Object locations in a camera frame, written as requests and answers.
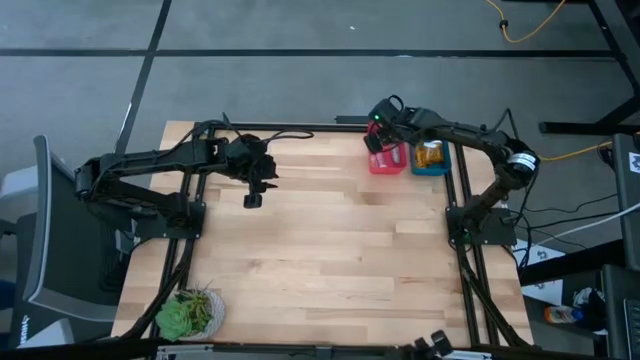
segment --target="gray floor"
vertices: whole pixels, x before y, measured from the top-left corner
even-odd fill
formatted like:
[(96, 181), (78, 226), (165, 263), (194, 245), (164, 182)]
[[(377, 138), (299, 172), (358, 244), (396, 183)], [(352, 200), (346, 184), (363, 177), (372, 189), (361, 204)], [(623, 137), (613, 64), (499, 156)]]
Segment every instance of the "gray floor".
[[(498, 3), (513, 37), (534, 28), (554, 6)], [(637, 45), (615, 6), (599, 4), (633, 66), (640, 65)], [(0, 47), (146, 48), (160, 5), (161, 0), (0, 0)], [(584, 5), (566, 5), (537, 37), (518, 45), (502, 39), (497, 16), (481, 0), (184, 0), (174, 1), (160, 48), (606, 48)], [(111, 151), (141, 63), (141, 58), (0, 57), (0, 176), (34, 163), (31, 139), (41, 133), (73, 167)], [(128, 150), (156, 148), (167, 120), (215, 118), (225, 111), (239, 122), (329, 123), (336, 115), (366, 114), (393, 93), (407, 104), (471, 124), (491, 124), (510, 107), (524, 140), (543, 156), (554, 156), (603, 139), (541, 135), (538, 121), (592, 122), (629, 98), (631, 89), (611, 61), (159, 58)], [(571, 208), (613, 193), (613, 173), (589, 153), (544, 164), (528, 205)], [(510, 205), (518, 207), (521, 199), (514, 194)], [(577, 215), (616, 206), (612, 199)], [(558, 218), (557, 213), (529, 216), (534, 224)], [(619, 236), (618, 225), (611, 223), (566, 240), (593, 246)], [(0, 275), (11, 271), (12, 241), (0, 242)], [(588, 341), (539, 323), (534, 338), (549, 349), (590, 350)]]

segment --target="potted plant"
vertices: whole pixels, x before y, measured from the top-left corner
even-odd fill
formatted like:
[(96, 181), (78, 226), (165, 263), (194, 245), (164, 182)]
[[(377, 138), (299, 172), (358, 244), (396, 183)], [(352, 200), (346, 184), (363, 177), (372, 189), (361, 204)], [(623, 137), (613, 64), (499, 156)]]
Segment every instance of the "potted plant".
[(220, 296), (208, 289), (178, 291), (156, 315), (160, 336), (176, 341), (206, 339), (222, 325), (225, 310)]

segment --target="plant pot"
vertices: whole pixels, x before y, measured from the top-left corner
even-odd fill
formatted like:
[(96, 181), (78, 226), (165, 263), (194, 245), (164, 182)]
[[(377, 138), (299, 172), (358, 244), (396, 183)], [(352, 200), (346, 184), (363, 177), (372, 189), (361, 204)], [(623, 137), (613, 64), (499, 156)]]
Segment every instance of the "plant pot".
[(193, 334), (191, 336), (183, 336), (180, 340), (202, 340), (208, 339), (215, 334), (220, 326), (222, 326), (222, 322), (224, 321), (225, 316), (225, 308), (224, 302), (222, 298), (210, 290), (200, 290), (209, 298), (209, 306), (211, 309), (211, 320), (207, 323), (207, 326), (204, 328), (203, 332), (199, 332), (197, 334)]

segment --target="blue container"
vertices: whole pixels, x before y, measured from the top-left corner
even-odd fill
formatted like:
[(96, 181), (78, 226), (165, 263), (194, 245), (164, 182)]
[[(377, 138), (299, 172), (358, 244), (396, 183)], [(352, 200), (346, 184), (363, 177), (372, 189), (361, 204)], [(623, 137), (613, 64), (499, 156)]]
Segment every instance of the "blue container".
[(440, 176), (444, 175), (451, 170), (451, 154), (449, 153), (449, 143), (442, 142), (442, 151), (444, 153), (444, 163), (431, 164), (426, 168), (416, 167), (416, 149), (410, 146), (409, 157), (411, 158), (411, 172), (414, 175), (420, 176)]

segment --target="wooden table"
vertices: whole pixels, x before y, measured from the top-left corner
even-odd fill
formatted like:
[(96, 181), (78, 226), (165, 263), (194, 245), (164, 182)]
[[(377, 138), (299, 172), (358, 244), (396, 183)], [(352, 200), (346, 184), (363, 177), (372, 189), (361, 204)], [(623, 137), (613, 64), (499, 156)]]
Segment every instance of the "wooden table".
[[(168, 122), (161, 148), (192, 127)], [(209, 285), (226, 303), (213, 340), (395, 345), (442, 329), (454, 346), (468, 345), (443, 177), (370, 175), (362, 134), (316, 132), (310, 140), (274, 141), (269, 152), (279, 188), (264, 195), (260, 209), (243, 208), (245, 184), (208, 177), (206, 224), (189, 285)], [(492, 166), (479, 151), (465, 155), (479, 193), (493, 180)], [(154, 175), (151, 188), (174, 192), (181, 180), (181, 173)], [(459, 184), (457, 195), (462, 199)], [(133, 253), (113, 335), (128, 330), (156, 295), (167, 243), (149, 241)], [(494, 301), (531, 342), (513, 259), (500, 247), (485, 246), (484, 254)], [(477, 299), (476, 310), (488, 342)]]

